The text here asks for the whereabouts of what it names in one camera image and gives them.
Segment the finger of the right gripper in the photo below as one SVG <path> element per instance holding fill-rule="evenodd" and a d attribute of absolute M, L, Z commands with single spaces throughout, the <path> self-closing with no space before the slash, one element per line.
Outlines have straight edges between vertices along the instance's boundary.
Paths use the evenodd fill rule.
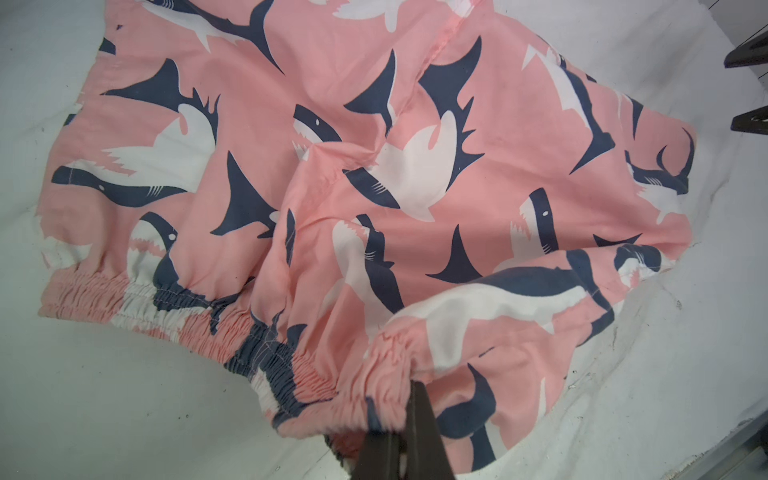
<path fill-rule="evenodd" d="M 763 106 L 734 117 L 730 129 L 735 132 L 767 135 L 768 106 Z"/>
<path fill-rule="evenodd" d="M 768 62 L 768 32 L 763 29 L 759 35 L 737 46 L 724 59 L 725 68 L 740 68 L 764 65 Z"/>

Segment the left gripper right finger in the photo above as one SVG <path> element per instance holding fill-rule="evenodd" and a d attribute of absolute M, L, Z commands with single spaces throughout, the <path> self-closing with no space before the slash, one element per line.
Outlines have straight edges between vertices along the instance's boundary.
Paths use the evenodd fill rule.
<path fill-rule="evenodd" d="M 403 438 L 406 448 L 405 479 L 455 479 L 426 386 L 421 382 L 411 383 Z"/>

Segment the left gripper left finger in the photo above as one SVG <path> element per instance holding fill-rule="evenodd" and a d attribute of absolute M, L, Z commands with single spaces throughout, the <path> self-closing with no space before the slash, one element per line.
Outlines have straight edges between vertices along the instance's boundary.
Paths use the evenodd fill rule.
<path fill-rule="evenodd" d="M 401 437 L 393 432 L 369 432 L 351 473 L 352 480 L 399 480 Z"/>

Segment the pink shark print shorts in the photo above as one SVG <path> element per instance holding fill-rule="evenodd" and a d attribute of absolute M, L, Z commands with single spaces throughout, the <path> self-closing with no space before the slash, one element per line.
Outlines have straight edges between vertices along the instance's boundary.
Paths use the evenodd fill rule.
<path fill-rule="evenodd" d="M 426 387 L 453 470 L 671 268 L 696 135 L 489 1 L 109 1 L 36 214 L 46 317 L 181 344 L 345 464 Z"/>

